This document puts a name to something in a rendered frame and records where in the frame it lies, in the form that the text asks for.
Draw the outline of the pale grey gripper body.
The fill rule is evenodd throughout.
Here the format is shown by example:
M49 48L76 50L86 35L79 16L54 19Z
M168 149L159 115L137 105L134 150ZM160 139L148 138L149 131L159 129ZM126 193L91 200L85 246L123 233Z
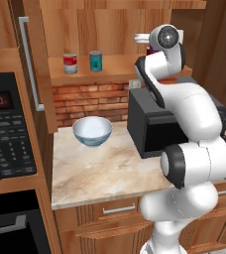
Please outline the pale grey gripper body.
M148 44L150 42L149 34L135 34L134 43L135 44Z

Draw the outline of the wooden cabinet door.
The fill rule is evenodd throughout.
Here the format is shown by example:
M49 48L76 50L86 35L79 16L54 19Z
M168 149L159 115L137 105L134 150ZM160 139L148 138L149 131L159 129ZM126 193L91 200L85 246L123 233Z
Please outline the wooden cabinet door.
M44 111L36 110L36 113L46 118L48 132L52 134L57 131L57 117L54 106L47 43L40 0L10 0L10 4L19 46L23 51L24 57L25 52L18 18L24 16L30 18L30 22L25 24L25 30L39 102L43 103L45 106ZM25 71L29 75L26 57Z
M226 0L208 0L192 77L226 106Z

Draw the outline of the teal can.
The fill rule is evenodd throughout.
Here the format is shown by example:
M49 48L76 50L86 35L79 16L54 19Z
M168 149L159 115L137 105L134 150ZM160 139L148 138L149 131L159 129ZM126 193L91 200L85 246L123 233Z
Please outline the teal can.
M91 71L102 71L102 53L91 51L89 53L89 66Z

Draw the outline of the red and white can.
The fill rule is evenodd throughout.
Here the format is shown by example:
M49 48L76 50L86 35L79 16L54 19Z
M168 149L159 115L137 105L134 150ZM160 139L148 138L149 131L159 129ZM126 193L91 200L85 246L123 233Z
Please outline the red and white can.
M63 55L63 68L65 73L77 73L77 56L76 54Z

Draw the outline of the black box appliance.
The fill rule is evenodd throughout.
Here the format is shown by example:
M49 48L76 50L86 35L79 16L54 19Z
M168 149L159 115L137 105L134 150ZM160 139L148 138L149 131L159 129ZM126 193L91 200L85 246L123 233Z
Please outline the black box appliance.
M127 129L142 159L159 157L165 147L188 142L172 113L160 108L146 88L129 90Z

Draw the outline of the white and blue bowl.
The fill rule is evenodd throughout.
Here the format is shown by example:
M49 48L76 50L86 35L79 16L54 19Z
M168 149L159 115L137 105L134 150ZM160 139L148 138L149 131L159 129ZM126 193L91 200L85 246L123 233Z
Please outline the white and blue bowl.
M87 147L98 147L111 135L112 123L103 117L89 116L78 119L72 125L75 138Z

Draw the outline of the black microwave oven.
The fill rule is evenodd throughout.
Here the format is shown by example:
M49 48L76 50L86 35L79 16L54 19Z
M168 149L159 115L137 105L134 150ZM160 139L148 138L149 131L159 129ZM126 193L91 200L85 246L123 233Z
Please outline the black microwave oven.
M0 181L37 172L13 72L0 73Z

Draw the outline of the wooden base cupboard door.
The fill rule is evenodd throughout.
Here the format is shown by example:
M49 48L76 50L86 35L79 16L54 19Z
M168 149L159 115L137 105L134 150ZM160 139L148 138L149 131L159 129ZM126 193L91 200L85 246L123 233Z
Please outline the wooden base cupboard door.
M63 254L140 254L153 231L151 222L60 234Z
M226 248L226 214L196 219L179 236L188 254L200 254Z

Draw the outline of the open wooden wall cabinet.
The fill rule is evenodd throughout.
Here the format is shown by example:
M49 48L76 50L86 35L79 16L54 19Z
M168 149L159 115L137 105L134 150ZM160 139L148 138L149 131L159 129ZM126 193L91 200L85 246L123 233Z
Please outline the open wooden wall cabinet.
M190 75L197 50L206 0L40 0L52 84L133 79L134 63L146 46L134 43L168 23L183 30ZM102 53L102 71L91 71L89 53ZM63 55L76 54L77 73L65 73Z

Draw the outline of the white wall socket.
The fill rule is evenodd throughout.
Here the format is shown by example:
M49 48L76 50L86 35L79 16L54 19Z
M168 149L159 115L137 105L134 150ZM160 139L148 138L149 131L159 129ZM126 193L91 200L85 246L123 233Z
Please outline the white wall socket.
M141 87L141 82L138 79L131 79L129 81L129 88L140 88Z

